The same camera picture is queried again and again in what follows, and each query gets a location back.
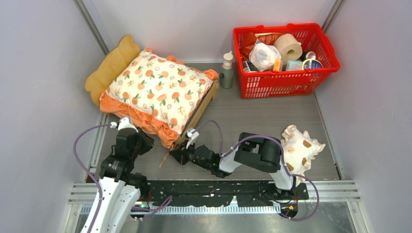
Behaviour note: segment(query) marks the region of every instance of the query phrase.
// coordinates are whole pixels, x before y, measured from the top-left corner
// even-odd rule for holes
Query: canned food
[[[303,62],[302,70],[323,68],[322,63],[315,59],[307,59]]]
[[[302,61],[307,60],[307,59],[316,59],[316,53],[313,51],[304,52],[302,53],[302,56],[300,56],[300,59]]]

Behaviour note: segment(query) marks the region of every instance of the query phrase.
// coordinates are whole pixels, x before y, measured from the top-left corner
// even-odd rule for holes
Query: red plastic basket
[[[265,71],[246,73],[242,68],[240,47],[244,35],[252,33],[290,33],[302,46],[303,51],[316,53],[316,60],[323,68],[298,71]],[[316,23],[288,24],[280,27],[242,27],[233,30],[235,39],[236,67],[243,99],[275,96],[307,95],[312,93],[328,76],[341,67],[329,39]]]

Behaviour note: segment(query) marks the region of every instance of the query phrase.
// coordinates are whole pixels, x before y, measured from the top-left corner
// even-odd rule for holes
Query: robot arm
[[[254,135],[256,134],[241,133],[239,141]],[[264,138],[247,139],[238,147],[220,156],[204,145],[195,148],[194,141],[199,133],[194,129],[189,129],[187,136],[187,141],[169,152],[181,165],[190,161],[206,170],[210,170],[212,175],[224,178],[243,164],[269,173],[277,188],[294,193],[296,178],[287,174],[285,166],[281,164],[281,149],[272,140]]]
[[[101,165],[99,184],[103,198],[100,200],[97,193],[90,211],[98,211],[92,232],[120,232],[135,202],[149,190],[146,177],[130,172],[136,158],[153,148],[154,140],[136,128],[128,117],[120,120],[118,131],[116,145]],[[89,215],[82,233],[89,231],[93,217]]]

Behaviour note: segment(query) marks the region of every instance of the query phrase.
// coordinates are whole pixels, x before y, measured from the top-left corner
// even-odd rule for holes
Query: orange floral pillow
[[[100,109],[131,116],[135,125],[159,135],[169,147],[217,77],[214,70],[200,72],[145,50],[102,93]]]

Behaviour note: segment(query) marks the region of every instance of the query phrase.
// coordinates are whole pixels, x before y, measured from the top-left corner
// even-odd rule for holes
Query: wooden bed frame
[[[102,61],[99,68],[91,73],[86,79],[85,89],[90,92],[92,101],[100,108],[100,94],[105,91],[112,81],[121,74],[124,69],[135,59],[140,53],[139,46],[133,42],[131,35],[123,37],[119,46],[114,48]],[[205,111],[207,105],[213,100],[219,89],[219,81],[216,80],[206,95],[203,96],[201,103],[192,114],[186,124],[185,130],[194,128]],[[184,133],[175,141],[180,144],[186,140]]]

